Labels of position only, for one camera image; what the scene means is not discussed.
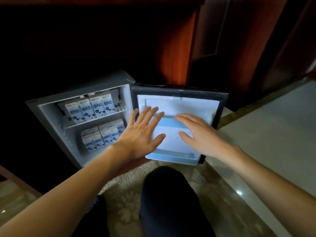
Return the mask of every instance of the marble floor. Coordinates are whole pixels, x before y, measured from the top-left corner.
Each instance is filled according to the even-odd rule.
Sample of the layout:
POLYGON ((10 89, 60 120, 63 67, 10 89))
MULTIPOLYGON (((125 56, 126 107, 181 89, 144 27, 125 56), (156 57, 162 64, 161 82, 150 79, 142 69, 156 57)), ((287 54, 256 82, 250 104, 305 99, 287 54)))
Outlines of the marble floor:
MULTIPOLYGON (((316 196, 316 82, 305 83, 220 128, 231 143, 316 196)), ((246 183, 228 166, 207 162, 278 236, 291 236, 246 183)))

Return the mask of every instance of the dark pants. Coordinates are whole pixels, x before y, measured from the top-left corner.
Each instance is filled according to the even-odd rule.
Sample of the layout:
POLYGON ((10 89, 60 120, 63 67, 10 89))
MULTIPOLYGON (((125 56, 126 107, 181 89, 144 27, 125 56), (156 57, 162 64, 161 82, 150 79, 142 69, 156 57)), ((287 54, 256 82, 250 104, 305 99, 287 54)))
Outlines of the dark pants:
MULTIPOLYGON (((90 229, 90 236, 107 236, 104 211, 105 202, 98 202, 81 220, 73 236, 78 229, 82 235, 85 227, 90 229)), ((145 237, 215 236, 197 195, 182 173, 171 167, 159 167, 146 176, 139 216, 145 237)))

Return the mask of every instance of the open refrigerator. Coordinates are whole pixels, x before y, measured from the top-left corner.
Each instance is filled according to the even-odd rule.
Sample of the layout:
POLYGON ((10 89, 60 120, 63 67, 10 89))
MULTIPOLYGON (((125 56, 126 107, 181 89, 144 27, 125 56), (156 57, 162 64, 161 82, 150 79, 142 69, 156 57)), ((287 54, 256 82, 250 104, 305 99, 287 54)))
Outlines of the open refrigerator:
POLYGON ((174 120, 173 117, 178 113, 194 114, 216 128, 227 97, 228 94, 223 92, 192 90, 179 86, 174 88, 144 86, 136 83, 125 71, 117 71, 87 81, 84 85, 73 86, 72 89, 62 93, 29 100, 26 104, 78 169, 84 167, 107 148, 107 146, 103 146, 94 151, 88 151, 81 138, 83 131, 95 129, 119 119, 123 120, 126 127, 133 109, 138 108, 141 112, 148 106, 158 106, 158 112, 165 112, 164 117, 155 128, 152 138, 154 139, 161 133, 165 133, 166 138, 146 158, 196 165, 203 163, 205 156, 181 140, 178 135, 179 131, 192 135, 182 123, 174 120), (112 95, 115 106, 115 111, 112 113, 75 122, 70 113, 63 108, 63 105, 72 99, 103 92, 109 92, 112 95))

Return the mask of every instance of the door shelf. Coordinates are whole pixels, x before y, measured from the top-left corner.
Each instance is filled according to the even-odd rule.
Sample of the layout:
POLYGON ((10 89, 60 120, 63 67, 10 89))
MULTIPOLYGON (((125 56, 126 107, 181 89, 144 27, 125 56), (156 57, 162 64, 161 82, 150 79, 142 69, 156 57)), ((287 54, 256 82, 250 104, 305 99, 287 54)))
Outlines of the door shelf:
POLYGON ((121 113, 121 112, 127 111, 127 107, 126 107, 126 105, 124 104, 123 101, 119 101, 118 103, 116 103, 115 104, 115 109, 116 109, 116 112, 113 113, 113 114, 105 115, 105 116, 102 116, 102 117, 99 117, 99 118, 96 118, 96 119, 92 119, 92 120, 89 120, 89 121, 85 121, 85 122, 82 122, 82 123, 79 123, 79 124, 74 124, 72 119, 70 119, 69 117, 64 117, 63 129, 68 129, 68 128, 71 128, 71 127, 74 127, 74 126, 85 124, 87 122, 99 120, 99 119, 102 119, 102 118, 106 118, 107 116, 112 116, 112 115, 115 115, 117 113, 121 113))

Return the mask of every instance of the person's right arm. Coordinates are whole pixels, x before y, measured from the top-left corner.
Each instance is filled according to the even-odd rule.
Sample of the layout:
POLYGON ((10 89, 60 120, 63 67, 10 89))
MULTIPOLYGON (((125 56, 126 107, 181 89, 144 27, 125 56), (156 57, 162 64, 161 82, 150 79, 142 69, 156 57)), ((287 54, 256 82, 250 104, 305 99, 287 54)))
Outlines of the person's right arm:
POLYGON ((180 131, 182 140, 236 171, 291 235, 316 236, 314 196, 265 167, 238 146, 224 141, 203 119, 190 114, 178 114, 175 119, 192 133, 193 138, 180 131))

